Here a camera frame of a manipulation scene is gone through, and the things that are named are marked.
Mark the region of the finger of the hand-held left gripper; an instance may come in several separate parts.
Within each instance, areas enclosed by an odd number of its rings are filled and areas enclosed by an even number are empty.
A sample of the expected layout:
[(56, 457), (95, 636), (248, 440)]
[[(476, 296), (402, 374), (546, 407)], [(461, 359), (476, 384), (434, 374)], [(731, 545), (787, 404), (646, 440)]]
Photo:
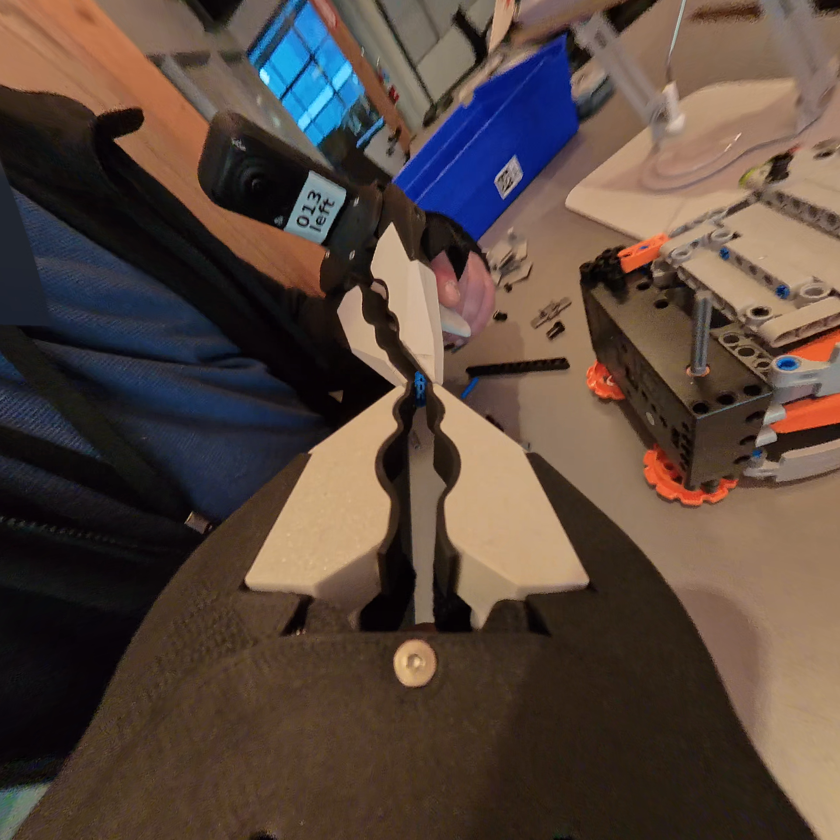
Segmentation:
[(380, 237), (371, 272), (387, 289), (388, 310), (402, 348), (434, 384), (442, 384), (445, 348), (433, 271), (411, 258), (394, 224)]
[(418, 310), (397, 295), (396, 310), (371, 286), (353, 286), (338, 307), (344, 338), (353, 355), (394, 386), (415, 382)]

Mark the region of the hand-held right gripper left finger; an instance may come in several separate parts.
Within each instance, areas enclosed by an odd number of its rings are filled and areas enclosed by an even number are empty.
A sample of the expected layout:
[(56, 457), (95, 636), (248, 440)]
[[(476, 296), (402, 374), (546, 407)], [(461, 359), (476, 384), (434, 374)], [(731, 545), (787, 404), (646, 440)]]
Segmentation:
[(305, 458), (245, 575), (257, 593), (301, 595), (398, 629), (413, 599), (407, 438), (413, 397), (397, 386)]

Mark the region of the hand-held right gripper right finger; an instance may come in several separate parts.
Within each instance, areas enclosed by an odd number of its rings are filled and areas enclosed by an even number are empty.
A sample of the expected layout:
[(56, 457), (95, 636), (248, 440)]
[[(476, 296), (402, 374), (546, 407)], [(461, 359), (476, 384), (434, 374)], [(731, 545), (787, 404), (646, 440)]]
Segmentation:
[(434, 620), (481, 629), (500, 602), (583, 590), (590, 578), (526, 450), (445, 388), (427, 392), (437, 503)]

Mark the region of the building block robot vehicle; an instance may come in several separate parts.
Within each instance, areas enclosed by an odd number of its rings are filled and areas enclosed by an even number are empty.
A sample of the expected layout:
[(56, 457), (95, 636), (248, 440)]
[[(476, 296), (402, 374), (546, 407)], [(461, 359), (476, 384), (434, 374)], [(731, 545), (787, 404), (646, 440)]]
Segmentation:
[(625, 402), (644, 477), (686, 507), (839, 467), (838, 138), (747, 171), (727, 207), (580, 267), (589, 389)]

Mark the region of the person's left forearm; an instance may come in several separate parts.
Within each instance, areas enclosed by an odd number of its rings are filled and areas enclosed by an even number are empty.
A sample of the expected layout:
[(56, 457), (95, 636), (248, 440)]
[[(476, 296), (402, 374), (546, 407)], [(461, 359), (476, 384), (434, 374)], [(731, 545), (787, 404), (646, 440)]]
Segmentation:
[(223, 278), (226, 335), (331, 427), (345, 425), (392, 389), (350, 350), (334, 300), (283, 287), (236, 256), (226, 260)]

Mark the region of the person's left hand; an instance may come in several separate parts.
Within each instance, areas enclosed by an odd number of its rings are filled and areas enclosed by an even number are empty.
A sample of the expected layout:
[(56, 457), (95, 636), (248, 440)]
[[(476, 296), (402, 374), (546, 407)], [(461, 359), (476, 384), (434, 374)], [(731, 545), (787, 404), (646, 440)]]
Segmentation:
[(445, 252), (432, 259), (430, 266), (440, 305), (452, 309), (470, 327), (467, 338), (444, 332), (444, 346), (446, 349), (463, 346), (484, 330), (496, 310), (496, 287), (489, 270), (481, 256), (473, 252), (469, 252), (459, 275)]

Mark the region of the pile of grey panel pieces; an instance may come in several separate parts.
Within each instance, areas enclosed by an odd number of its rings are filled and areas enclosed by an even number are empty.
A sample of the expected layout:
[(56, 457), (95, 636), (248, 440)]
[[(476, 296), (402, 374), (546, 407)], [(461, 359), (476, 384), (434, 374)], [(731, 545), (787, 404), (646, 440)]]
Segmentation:
[(511, 292), (530, 278), (532, 261), (528, 241), (514, 227), (485, 252), (485, 258), (497, 289)]

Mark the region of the blue plastic storage bin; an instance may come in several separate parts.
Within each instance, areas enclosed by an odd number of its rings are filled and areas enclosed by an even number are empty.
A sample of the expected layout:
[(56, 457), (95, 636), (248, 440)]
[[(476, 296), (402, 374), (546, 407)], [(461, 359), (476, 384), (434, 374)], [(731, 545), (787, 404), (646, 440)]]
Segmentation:
[(478, 85), (394, 181), (479, 239), (578, 129), (562, 35)]

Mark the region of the black long holed beam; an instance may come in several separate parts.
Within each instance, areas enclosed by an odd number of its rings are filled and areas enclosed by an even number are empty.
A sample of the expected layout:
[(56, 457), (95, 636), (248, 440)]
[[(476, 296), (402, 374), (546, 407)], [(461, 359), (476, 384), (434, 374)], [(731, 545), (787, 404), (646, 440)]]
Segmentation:
[(537, 360), (518, 360), (510, 362), (500, 362), (493, 364), (476, 364), (471, 365), (465, 369), (465, 374), (472, 379), (526, 375), (530, 373), (543, 373), (555, 371), (567, 371), (571, 367), (568, 359), (565, 357), (537, 359)]

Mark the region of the person's blue shirt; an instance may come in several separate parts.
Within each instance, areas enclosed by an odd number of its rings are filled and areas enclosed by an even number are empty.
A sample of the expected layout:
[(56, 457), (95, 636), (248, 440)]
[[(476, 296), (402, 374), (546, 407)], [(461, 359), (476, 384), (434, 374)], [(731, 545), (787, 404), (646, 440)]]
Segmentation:
[(45, 290), (32, 328), (142, 457), (213, 523), (225, 520), (326, 422), (190, 303), (13, 190)]

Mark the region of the white articulated stand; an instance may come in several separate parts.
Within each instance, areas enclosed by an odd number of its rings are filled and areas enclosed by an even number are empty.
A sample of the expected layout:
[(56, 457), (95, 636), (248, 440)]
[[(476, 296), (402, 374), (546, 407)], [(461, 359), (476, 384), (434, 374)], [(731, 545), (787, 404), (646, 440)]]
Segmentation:
[(682, 2), (666, 60), (666, 83), (656, 88), (621, 45), (603, 14), (573, 26), (578, 43), (606, 71), (646, 124), (651, 148), (640, 185), (653, 193), (685, 190), (709, 180), (744, 155), (798, 139), (838, 99), (838, 55), (820, 32), (811, 2), (757, 2), (789, 76), (738, 80), (681, 98), (671, 59), (685, 14)]

